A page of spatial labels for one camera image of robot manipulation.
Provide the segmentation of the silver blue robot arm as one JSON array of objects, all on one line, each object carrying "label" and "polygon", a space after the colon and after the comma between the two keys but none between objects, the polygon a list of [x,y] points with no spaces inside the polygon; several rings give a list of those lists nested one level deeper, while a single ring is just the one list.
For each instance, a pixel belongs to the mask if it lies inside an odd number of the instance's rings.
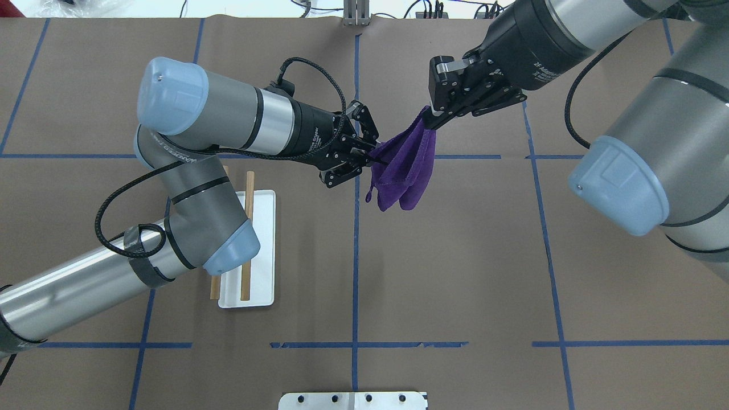
[{"label": "silver blue robot arm", "polygon": [[[525,101],[672,1],[516,1],[462,58],[429,66],[426,128]],[[659,227],[727,281],[727,2],[679,1],[699,23],[607,132],[568,184],[633,236]]]}]

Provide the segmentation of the silver blue second robot arm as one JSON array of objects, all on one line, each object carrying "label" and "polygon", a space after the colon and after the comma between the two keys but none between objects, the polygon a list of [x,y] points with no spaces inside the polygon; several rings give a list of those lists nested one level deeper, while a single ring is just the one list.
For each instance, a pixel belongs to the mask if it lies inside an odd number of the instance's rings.
[{"label": "silver blue second robot arm", "polygon": [[[326,187],[374,163],[379,137],[362,102],[346,103],[328,72],[341,109],[329,112],[295,100],[284,79],[258,88],[200,65],[153,58],[137,101],[136,158],[149,173],[107,197],[96,214],[100,247],[36,277],[2,289],[2,357],[39,347],[47,338],[127,301],[161,288],[197,267],[217,276],[252,260],[260,250],[252,212],[245,210],[219,159],[221,154],[314,166]],[[112,200],[158,177],[171,213],[112,238],[102,219]]]}]

